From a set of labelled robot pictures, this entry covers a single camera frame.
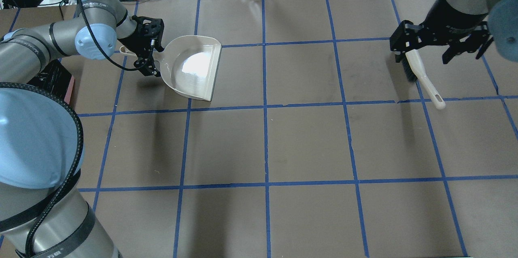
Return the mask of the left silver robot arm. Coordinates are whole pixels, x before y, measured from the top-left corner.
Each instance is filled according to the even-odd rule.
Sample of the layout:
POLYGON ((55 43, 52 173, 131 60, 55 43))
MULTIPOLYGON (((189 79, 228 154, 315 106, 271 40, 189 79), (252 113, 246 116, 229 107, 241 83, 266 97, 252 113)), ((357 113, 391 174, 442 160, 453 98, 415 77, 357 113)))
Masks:
POLYGON ((74 0, 70 20, 22 28, 1 40, 1 234, 19 258, 120 258, 77 188, 83 125, 74 109, 29 81, 54 60, 110 60, 117 42, 134 71, 160 77, 162 19, 135 16, 119 0, 74 0))

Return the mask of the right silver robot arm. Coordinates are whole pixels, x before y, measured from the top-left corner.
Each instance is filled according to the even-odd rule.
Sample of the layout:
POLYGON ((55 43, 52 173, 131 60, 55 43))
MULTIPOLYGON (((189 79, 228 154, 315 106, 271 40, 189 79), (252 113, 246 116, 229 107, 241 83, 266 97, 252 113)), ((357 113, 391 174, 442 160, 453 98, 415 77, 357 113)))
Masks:
POLYGON ((420 24, 404 20, 390 37, 390 50, 407 53, 426 46, 448 46, 444 64, 494 43, 498 53, 517 61, 517 0, 435 0, 420 24))

